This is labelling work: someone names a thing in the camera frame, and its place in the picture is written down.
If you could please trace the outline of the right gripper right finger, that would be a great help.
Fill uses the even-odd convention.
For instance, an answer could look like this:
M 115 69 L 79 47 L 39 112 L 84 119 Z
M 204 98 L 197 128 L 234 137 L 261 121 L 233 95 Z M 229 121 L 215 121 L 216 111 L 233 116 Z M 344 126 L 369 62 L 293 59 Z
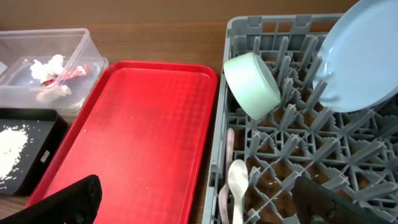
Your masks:
M 292 199 L 300 224 L 317 223 L 315 217 L 327 224 L 389 223 L 303 176 L 295 180 Z

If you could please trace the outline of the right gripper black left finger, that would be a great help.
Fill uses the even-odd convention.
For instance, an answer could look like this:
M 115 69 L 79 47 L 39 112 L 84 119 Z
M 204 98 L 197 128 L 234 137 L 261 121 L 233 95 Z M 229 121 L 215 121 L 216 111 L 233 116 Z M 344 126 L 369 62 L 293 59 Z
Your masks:
M 1 224 L 94 222 L 102 199 L 101 182 L 89 175 L 55 194 L 1 220 Z

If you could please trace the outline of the white plastic spoon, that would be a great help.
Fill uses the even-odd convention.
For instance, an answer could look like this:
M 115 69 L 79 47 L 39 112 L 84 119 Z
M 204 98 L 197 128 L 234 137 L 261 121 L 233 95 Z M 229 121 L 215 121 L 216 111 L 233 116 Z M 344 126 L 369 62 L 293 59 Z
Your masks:
M 248 189 L 249 177 L 246 164 L 241 159 L 232 162 L 228 171 L 228 186 L 233 194 L 233 224 L 243 224 L 243 197 Z

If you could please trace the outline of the rice and food scraps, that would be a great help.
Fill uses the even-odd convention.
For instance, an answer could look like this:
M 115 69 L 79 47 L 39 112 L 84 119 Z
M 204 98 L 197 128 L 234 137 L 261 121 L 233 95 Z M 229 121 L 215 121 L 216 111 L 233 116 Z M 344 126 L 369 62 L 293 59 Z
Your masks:
M 22 152 L 28 143 L 33 143 L 29 136 L 30 126 L 10 126 L 4 124 L 1 130 L 1 190 L 6 190 L 8 180 L 16 180 L 18 175 L 25 174 L 22 168 Z

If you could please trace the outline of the white tissue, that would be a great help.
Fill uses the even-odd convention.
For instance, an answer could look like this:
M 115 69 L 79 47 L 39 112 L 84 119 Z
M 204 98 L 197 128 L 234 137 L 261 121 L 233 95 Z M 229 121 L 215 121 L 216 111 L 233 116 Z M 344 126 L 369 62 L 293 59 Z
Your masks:
M 34 59 L 34 64 L 30 66 L 31 75 L 33 79 L 39 80 L 42 86 L 51 85 L 58 76 L 63 72 L 63 55 L 54 55 L 48 63 L 42 64 L 40 61 Z M 57 85 L 52 90 L 42 90 L 37 96 L 36 100 L 41 103 L 51 103 L 61 96 L 71 95 L 71 89 L 66 85 Z

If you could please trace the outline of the red snack wrapper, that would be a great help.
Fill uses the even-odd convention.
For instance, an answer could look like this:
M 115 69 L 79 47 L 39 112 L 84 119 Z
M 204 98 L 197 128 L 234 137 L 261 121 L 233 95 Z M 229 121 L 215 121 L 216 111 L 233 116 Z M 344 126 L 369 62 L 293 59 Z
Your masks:
M 90 73 L 90 69 L 88 68 L 87 64 L 79 65 L 73 70 L 69 70 L 62 78 L 61 80 L 69 80 L 75 77 L 80 77 L 80 76 L 85 76 Z M 58 78 L 58 75 L 52 75 L 48 79 L 46 79 L 44 82 L 41 83 L 42 86 L 49 86 L 52 83 L 55 82 L 55 80 Z

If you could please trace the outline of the green bowl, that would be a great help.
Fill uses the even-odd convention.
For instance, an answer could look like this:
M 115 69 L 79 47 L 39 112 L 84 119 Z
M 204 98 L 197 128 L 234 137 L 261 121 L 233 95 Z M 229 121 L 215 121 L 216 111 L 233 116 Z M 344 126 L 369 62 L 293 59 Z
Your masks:
M 266 63 L 253 52 L 224 62 L 223 70 L 236 101 L 252 119 L 259 120 L 280 103 L 280 90 Z

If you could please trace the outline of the light blue plate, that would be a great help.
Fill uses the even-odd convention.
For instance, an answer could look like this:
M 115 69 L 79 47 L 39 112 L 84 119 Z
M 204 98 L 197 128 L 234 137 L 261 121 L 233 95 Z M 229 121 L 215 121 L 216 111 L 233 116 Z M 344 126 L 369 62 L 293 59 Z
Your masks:
M 397 94 L 397 0 L 361 0 L 333 26 L 318 56 L 319 102 L 339 113 L 376 106 Z

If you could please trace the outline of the grey dishwasher rack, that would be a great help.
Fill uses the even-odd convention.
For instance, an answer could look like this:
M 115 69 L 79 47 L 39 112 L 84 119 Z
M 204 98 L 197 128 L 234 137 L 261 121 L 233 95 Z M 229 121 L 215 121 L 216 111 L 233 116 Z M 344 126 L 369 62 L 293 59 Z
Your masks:
M 295 179 L 308 177 L 350 202 L 397 222 L 397 97 L 370 109 L 337 113 L 320 103 L 326 82 L 314 87 L 317 57 L 339 14 L 239 16 L 226 28 L 225 60 L 253 52 L 278 82 L 281 101 L 250 118 L 220 81 L 203 223 L 220 223 L 218 194 L 228 159 L 249 172 L 245 223 L 297 223 Z M 234 150 L 227 155 L 227 131 Z

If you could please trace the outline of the black rectangular tray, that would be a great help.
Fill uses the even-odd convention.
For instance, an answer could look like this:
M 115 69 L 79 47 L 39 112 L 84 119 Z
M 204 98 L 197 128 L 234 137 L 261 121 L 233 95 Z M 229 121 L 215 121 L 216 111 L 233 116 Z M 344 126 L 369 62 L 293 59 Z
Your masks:
M 36 188 L 44 172 L 56 153 L 67 131 L 67 122 L 55 110 L 50 109 L 1 109 L 2 126 L 21 126 L 28 124 L 29 136 L 33 143 L 28 143 L 22 152 L 22 168 L 25 174 L 16 180 L 8 180 L 8 189 L 1 190 L 1 197 L 29 196 Z

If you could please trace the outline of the red serving tray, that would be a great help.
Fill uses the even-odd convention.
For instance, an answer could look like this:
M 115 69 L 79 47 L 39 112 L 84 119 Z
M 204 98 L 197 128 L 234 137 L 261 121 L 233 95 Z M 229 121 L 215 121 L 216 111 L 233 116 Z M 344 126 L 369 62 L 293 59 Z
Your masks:
M 217 84 L 204 65 L 112 64 L 27 205 L 94 174 L 96 223 L 187 223 Z

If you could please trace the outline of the clear plastic bin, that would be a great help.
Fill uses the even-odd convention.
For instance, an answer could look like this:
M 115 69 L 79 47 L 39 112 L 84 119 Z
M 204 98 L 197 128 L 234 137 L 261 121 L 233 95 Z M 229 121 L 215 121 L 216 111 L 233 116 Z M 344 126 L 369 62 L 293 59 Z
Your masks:
M 34 59 L 42 64 L 54 55 L 63 55 L 63 72 L 54 83 L 42 86 L 33 79 L 30 66 Z M 87 64 L 90 73 L 69 80 L 61 78 L 79 65 Z M 1 32 L 1 106 L 3 108 L 53 109 L 73 116 L 80 112 L 84 102 L 108 66 L 88 29 L 14 30 Z M 57 85 L 68 86 L 72 93 L 51 103 L 36 100 L 42 90 Z

